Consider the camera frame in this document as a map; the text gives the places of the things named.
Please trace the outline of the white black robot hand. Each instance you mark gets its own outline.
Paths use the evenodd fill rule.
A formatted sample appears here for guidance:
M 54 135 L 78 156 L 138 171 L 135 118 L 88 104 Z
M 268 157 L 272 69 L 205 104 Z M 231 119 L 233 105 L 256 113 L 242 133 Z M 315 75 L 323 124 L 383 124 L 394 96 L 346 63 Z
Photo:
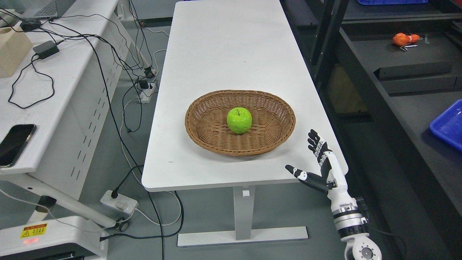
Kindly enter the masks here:
M 327 194 L 331 201 L 333 214 L 357 210 L 356 199 L 348 194 L 348 183 L 336 155 L 328 147 L 328 143 L 311 129 L 308 133 L 308 148 L 317 159 L 321 175 L 286 165 L 285 168 L 302 184 Z

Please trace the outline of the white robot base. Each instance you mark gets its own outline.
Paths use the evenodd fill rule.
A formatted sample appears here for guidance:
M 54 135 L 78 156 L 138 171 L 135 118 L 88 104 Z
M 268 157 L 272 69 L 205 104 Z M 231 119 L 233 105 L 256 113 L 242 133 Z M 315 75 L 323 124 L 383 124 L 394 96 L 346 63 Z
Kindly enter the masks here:
M 72 216 L 2 229 L 0 255 L 2 260 L 65 259 L 105 260 L 108 242 L 93 221 Z

